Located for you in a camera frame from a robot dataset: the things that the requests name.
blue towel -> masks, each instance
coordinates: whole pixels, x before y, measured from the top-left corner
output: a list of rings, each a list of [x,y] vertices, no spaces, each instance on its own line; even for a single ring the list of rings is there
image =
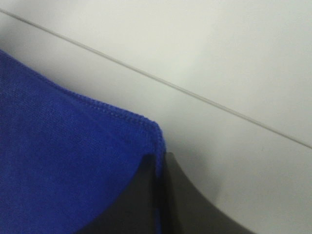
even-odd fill
[[[160,176],[164,152],[155,122],[0,51],[0,234],[73,233],[114,202],[144,155]]]

white wall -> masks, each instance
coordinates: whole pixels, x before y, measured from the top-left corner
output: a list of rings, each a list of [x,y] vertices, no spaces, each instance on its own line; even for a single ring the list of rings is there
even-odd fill
[[[0,8],[0,49],[157,121],[190,180],[230,217],[260,234],[312,232],[312,1]]]

microfiber cloth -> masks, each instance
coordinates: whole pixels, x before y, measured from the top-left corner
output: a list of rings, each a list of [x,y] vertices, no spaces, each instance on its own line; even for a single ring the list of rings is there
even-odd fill
[[[68,234],[165,143],[147,118],[66,90],[0,51],[0,233]]]

gray line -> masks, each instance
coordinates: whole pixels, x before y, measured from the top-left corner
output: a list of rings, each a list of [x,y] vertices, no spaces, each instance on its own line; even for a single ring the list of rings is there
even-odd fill
[[[91,47],[89,47],[89,46],[87,46],[87,45],[85,45],[85,44],[82,44],[82,43],[76,41],[76,40],[70,39],[70,38],[68,38],[68,37],[66,37],[66,36],[64,36],[64,35],[61,35],[61,34],[59,34],[59,33],[56,33],[56,32],[54,32],[54,31],[52,31],[52,30],[49,30],[49,29],[47,29],[47,28],[45,28],[45,27],[42,27],[42,26],[39,25],[39,24],[36,24],[36,23],[33,23],[33,22],[28,21],[28,20],[26,20],[26,19],[23,19],[23,18],[21,18],[21,17],[15,15],[15,14],[12,14],[12,13],[10,13],[10,12],[8,12],[8,11],[5,11],[5,10],[3,10],[3,9],[1,9],[1,8],[0,8],[0,12],[4,13],[4,14],[10,16],[10,17],[13,17],[13,18],[15,18],[15,19],[17,19],[17,20],[19,20],[19,21],[22,21],[22,22],[24,22],[24,23],[27,23],[27,24],[29,24],[29,25],[31,25],[31,26],[33,26],[33,27],[36,27],[36,28],[38,28],[38,29],[40,29],[40,30],[42,30],[42,31],[44,31],[44,32],[46,32],[46,33],[49,33],[49,34],[55,36],[55,37],[58,37],[58,38],[60,38],[60,39],[62,39],[62,40],[65,40],[65,41],[67,41],[67,42],[69,42],[69,43],[71,43],[71,44],[73,44],[73,45],[76,45],[76,46],[82,48],[82,49],[85,49],[85,50],[87,50],[87,51],[89,51],[89,52],[92,52],[92,53],[94,53],[94,54],[96,54],[96,55],[99,55],[99,56],[101,56],[101,57],[103,57],[103,58],[105,58],[105,59],[108,59],[108,60],[110,60],[110,61],[112,61],[112,62],[114,62],[114,63],[117,63],[117,64],[119,64],[119,65],[121,65],[121,66],[123,66],[123,67],[126,67],[126,68],[128,68],[128,69],[130,69],[130,70],[132,70],[132,71],[134,71],[134,72],[136,72],[136,73],[139,73],[139,74],[142,74],[142,75],[144,75],[144,76],[146,76],[146,77],[149,77],[149,78],[151,78],[151,79],[153,79],[153,80],[155,80],[155,81],[157,81],[157,82],[160,82],[160,83],[162,83],[162,84],[164,84],[164,85],[166,85],[166,86],[169,86],[169,87],[171,87],[171,88],[173,88],[173,89],[175,89],[175,90],[178,90],[178,91],[180,91],[180,92],[182,92],[182,93],[184,93],[184,94],[186,94],[186,95],[189,95],[189,96],[191,96],[191,97],[193,97],[193,98],[196,98],[196,99],[198,99],[198,100],[201,100],[201,101],[203,101],[203,102],[205,102],[205,103],[207,103],[207,104],[209,104],[209,105],[212,105],[212,106],[214,106],[214,107],[216,107],[216,108],[218,108],[218,109],[221,109],[221,110],[223,110],[223,111],[225,111],[225,112],[227,112],[227,113],[230,113],[230,114],[232,114],[232,115],[234,115],[234,116],[237,116],[237,117],[239,117],[239,118],[241,118],[241,119],[244,119],[244,120],[246,120],[246,121],[248,121],[248,122],[250,122],[250,123],[253,123],[253,124],[258,125],[258,126],[260,126],[260,127],[262,127],[262,128],[265,128],[265,129],[267,129],[267,130],[269,130],[269,131],[271,131],[271,132],[273,132],[273,133],[276,133],[276,134],[278,134],[278,135],[280,135],[280,136],[282,136],[282,137],[284,137],[284,138],[287,138],[287,139],[292,140],[292,141],[294,141],[294,142],[296,142],[296,143],[298,143],[298,144],[300,144],[300,145],[303,145],[303,146],[305,146],[305,147],[308,147],[308,148],[312,149],[312,146],[311,146],[311,145],[309,145],[308,143],[303,142],[303,141],[301,141],[301,140],[299,140],[299,139],[296,139],[295,137],[293,137],[293,136],[291,136],[291,135],[282,133],[282,132],[278,131],[277,129],[274,129],[274,128],[270,127],[269,125],[266,125],[266,124],[264,124],[264,123],[261,123],[261,122],[255,120],[255,119],[253,119],[253,118],[250,118],[250,117],[248,117],[248,116],[246,116],[246,115],[244,115],[244,114],[241,114],[241,113],[239,113],[239,112],[237,112],[237,111],[235,111],[235,110],[232,110],[232,109],[230,109],[230,108],[228,108],[228,107],[226,107],[226,106],[223,106],[223,105],[221,105],[221,104],[219,104],[219,103],[217,103],[217,102],[214,102],[214,101],[209,100],[209,99],[207,99],[207,98],[205,98],[205,97],[202,97],[202,96],[200,96],[200,95],[198,95],[198,94],[196,94],[196,93],[193,93],[193,92],[191,92],[191,91],[189,91],[189,90],[187,90],[187,89],[181,88],[181,87],[179,87],[179,86],[177,86],[177,85],[175,85],[175,84],[172,84],[172,83],[170,83],[170,82],[168,82],[168,81],[166,81],[166,80],[164,80],[164,79],[162,79],[162,78],[153,76],[152,74],[149,74],[149,73],[147,73],[147,72],[145,72],[145,71],[143,71],[143,70],[140,70],[140,69],[138,69],[138,68],[135,68],[135,67],[133,67],[133,66],[127,64],[127,63],[124,63],[124,62],[122,62],[122,61],[120,61],[120,60],[118,60],[118,59],[116,59],[116,58],[114,58],[114,57],[112,57],[112,56],[109,56],[109,55],[107,55],[107,54],[105,54],[105,53],[102,53],[101,51],[98,51],[98,50],[96,50],[96,49],[93,49],[93,48],[91,48]]]

fabric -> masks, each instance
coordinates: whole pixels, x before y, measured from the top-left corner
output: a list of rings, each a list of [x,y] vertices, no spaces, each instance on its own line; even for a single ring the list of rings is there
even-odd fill
[[[144,155],[162,170],[159,126],[78,95],[0,52],[0,233],[68,234],[112,204]]]

